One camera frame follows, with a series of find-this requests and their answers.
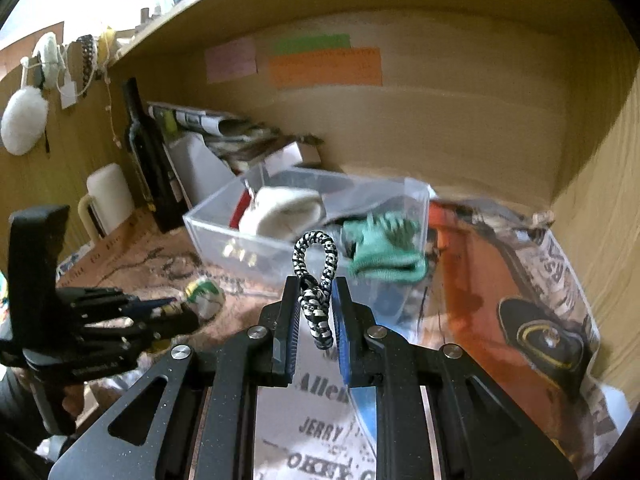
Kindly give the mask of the yellow white floral scrunchie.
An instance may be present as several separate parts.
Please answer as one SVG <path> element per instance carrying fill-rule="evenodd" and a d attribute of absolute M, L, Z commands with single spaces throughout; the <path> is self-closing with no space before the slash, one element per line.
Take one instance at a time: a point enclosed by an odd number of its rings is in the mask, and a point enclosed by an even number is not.
<path fill-rule="evenodd" d="M 216 318 L 224 308 L 224 291 L 207 276 L 200 276 L 184 290 L 186 303 L 203 322 Z"/>

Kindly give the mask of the red felt square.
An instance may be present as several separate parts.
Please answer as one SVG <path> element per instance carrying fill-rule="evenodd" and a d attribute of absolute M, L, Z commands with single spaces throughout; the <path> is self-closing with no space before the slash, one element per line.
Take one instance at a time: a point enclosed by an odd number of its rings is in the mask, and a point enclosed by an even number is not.
<path fill-rule="evenodd" d="M 231 216 L 231 219 L 229 222 L 229 226 L 231 229 L 234 229 L 234 230 L 239 229 L 240 220 L 244 216 L 245 211 L 247 211 L 247 208 L 250 206 L 251 203 L 252 203 L 252 196 L 250 195 L 250 191 L 244 190 Z"/>

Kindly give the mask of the white knitted sock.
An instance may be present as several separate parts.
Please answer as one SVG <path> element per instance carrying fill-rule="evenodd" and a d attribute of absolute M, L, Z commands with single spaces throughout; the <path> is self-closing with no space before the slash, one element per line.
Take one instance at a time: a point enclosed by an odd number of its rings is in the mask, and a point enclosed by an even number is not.
<path fill-rule="evenodd" d="M 292 242 L 326 218 L 321 195 L 310 188 L 263 186 L 254 193 L 239 221 L 244 236 Z"/>

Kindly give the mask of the green knitted cloth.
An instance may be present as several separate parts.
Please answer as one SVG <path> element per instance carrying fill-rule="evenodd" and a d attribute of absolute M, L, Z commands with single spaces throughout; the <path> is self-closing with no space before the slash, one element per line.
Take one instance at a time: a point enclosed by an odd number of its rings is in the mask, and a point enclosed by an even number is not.
<path fill-rule="evenodd" d="M 422 249 L 414 246 L 421 223 L 397 211 L 368 214 L 349 220 L 342 227 L 342 242 L 352 262 L 349 273 L 391 283 L 422 281 L 427 271 Z"/>

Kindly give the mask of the white mug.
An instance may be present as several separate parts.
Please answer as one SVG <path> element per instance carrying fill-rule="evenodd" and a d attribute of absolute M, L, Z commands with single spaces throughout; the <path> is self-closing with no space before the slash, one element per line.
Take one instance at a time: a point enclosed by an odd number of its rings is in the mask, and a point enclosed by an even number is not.
<path fill-rule="evenodd" d="M 122 168 L 114 162 L 90 174 L 86 187 L 77 212 L 90 240 L 97 243 L 131 216 L 134 199 Z"/>

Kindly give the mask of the dark wine bottle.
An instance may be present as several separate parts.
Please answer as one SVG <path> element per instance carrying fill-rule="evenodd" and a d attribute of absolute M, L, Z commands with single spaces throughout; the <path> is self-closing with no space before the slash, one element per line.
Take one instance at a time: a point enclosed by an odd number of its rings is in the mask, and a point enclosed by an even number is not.
<path fill-rule="evenodd" d="M 160 232 L 183 226 L 188 210 L 180 183 L 172 169 L 160 128 L 142 103 L 137 79 L 124 84 L 124 98 L 129 115 L 127 150 L 136 165 L 142 193 Z"/>

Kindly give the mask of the white fluffy pompom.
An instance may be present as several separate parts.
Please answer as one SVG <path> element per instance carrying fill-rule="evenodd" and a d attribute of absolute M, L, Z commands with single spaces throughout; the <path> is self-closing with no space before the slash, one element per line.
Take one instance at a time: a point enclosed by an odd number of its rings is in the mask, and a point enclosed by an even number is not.
<path fill-rule="evenodd" d="M 1 119 L 1 139 L 14 156 L 27 154 L 43 136 L 49 103 L 33 86 L 21 88 L 11 96 Z"/>

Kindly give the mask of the stack of newspapers and books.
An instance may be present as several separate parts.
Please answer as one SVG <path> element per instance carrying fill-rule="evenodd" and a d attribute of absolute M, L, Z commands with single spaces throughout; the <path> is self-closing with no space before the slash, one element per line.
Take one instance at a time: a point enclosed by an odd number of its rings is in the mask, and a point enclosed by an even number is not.
<path fill-rule="evenodd" d="M 312 134 L 287 134 L 277 127 L 228 112 L 148 103 L 149 115 L 157 122 L 170 148 L 194 139 L 240 174 L 260 162 L 285 166 L 319 167 L 323 141 Z"/>

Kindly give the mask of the clear plastic storage box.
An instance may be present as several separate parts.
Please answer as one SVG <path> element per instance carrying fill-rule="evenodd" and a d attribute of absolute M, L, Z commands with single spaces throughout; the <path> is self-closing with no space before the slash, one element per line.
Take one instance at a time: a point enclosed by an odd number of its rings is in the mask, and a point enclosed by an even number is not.
<path fill-rule="evenodd" d="M 326 207 L 326 218 L 306 232 L 321 230 L 332 237 L 338 250 L 338 274 L 346 276 L 352 298 L 369 306 L 378 322 L 394 325 L 404 316 L 412 285 L 356 278 L 350 274 L 348 267 L 352 258 L 342 242 L 342 227 L 346 221 L 364 219 L 368 214 L 397 211 L 421 223 L 421 233 L 414 238 L 414 246 L 422 248 L 426 241 L 428 206 L 434 195 L 427 183 L 411 178 L 370 178 L 305 168 L 271 171 L 258 165 L 213 192 L 186 214 L 186 228 L 203 260 L 231 274 L 279 286 L 293 272 L 293 245 L 300 236 L 292 242 L 244 236 L 229 226 L 244 190 L 253 196 L 263 186 L 317 191 Z"/>

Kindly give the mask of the pink sticky note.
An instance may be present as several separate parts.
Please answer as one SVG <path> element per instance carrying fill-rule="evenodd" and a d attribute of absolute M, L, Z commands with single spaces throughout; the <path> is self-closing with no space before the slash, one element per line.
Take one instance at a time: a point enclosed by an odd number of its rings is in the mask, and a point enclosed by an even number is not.
<path fill-rule="evenodd" d="M 253 37 L 243 37 L 205 50 L 206 82 L 237 80 L 257 73 Z"/>

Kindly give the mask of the orange sticky note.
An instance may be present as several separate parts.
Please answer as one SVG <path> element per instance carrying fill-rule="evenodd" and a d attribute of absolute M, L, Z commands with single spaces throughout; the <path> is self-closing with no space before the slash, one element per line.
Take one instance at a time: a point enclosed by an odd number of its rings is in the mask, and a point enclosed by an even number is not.
<path fill-rule="evenodd" d="M 269 60 L 277 89 L 317 86 L 382 86 L 378 48 L 329 49 L 279 55 Z"/>

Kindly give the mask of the green sticky note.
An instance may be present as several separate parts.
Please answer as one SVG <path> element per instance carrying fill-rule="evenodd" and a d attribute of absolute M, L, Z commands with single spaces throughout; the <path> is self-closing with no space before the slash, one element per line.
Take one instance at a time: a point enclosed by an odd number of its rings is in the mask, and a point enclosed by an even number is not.
<path fill-rule="evenodd" d="M 280 56 L 321 50 L 349 49 L 351 46 L 349 34 L 297 36 L 278 39 L 272 45 L 271 53 Z"/>

